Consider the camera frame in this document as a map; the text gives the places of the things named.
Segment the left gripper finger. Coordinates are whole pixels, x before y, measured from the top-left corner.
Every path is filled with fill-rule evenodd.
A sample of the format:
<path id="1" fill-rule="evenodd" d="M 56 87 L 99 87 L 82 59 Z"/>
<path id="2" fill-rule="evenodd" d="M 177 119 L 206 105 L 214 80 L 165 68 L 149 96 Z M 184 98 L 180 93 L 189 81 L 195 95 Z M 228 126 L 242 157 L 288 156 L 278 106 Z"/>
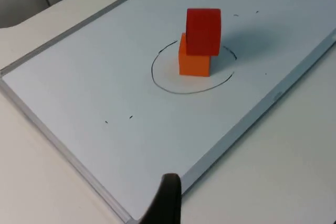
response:
<path id="1" fill-rule="evenodd" d="M 182 186 L 178 174 L 162 176 L 160 186 L 139 223 L 181 223 Z"/>

